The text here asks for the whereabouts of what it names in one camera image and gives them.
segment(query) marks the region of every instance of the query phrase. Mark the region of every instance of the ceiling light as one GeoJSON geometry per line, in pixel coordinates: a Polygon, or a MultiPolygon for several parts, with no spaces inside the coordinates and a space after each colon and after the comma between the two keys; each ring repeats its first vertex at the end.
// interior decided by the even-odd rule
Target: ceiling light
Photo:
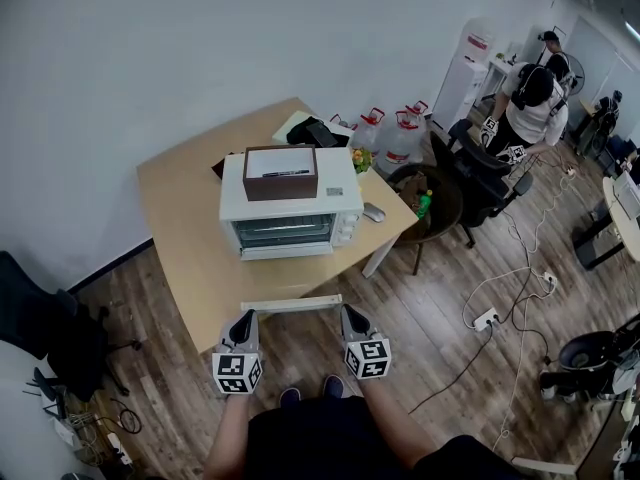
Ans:
{"type": "Polygon", "coordinates": [[[635,37],[638,41],[640,41],[640,34],[638,34],[638,31],[635,28],[633,28],[631,25],[629,25],[628,21],[625,21],[624,24],[627,26],[627,30],[631,32],[633,37],[635,37]]]}

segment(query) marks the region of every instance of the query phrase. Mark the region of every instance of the computer mouse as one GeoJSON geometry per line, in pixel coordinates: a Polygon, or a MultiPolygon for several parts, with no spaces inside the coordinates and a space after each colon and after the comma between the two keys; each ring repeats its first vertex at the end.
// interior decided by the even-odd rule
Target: computer mouse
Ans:
{"type": "Polygon", "coordinates": [[[371,203],[364,203],[363,213],[373,222],[382,222],[387,215],[383,210],[371,203]]]}

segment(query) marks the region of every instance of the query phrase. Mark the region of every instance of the pen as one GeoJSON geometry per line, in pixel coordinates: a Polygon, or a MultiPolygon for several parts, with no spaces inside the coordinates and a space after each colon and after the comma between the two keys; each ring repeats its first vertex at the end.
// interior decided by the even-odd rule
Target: pen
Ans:
{"type": "Polygon", "coordinates": [[[282,171],[282,172],[267,172],[262,175],[263,178],[275,178],[276,176],[291,176],[292,174],[309,174],[308,169],[301,171],[282,171]]]}

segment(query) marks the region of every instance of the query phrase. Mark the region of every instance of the fan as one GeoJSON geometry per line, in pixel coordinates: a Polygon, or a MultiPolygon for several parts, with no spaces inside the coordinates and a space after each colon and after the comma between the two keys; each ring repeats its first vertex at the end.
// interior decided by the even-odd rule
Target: fan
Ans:
{"type": "Polygon", "coordinates": [[[582,64],[578,62],[573,55],[569,55],[565,53],[567,60],[569,61],[569,69],[573,73],[570,77],[569,83],[569,94],[567,96],[574,96],[578,94],[582,88],[584,87],[584,69],[582,68],[582,64]]]}

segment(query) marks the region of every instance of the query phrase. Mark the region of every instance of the white t-shirt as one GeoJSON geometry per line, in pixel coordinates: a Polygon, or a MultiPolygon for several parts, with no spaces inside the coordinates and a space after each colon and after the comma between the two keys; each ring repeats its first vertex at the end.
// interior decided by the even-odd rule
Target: white t-shirt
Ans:
{"type": "MultiPolygon", "coordinates": [[[[518,89],[520,85],[518,75],[526,65],[526,62],[515,64],[502,84],[502,92],[509,98],[511,98],[513,91],[518,89]]],[[[536,144],[544,139],[550,146],[555,146],[560,140],[560,135],[562,135],[562,130],[567,125],[569,117],[566,105],[555,116],[550,117],[551,111],[560,102],[562,96],[562,87],[554,77],[551,97],[537,107],[524,107],[524,110],[519,110],[510,101],[507,106],[507,120],[513,131],[530,144],[536,144]]]]}

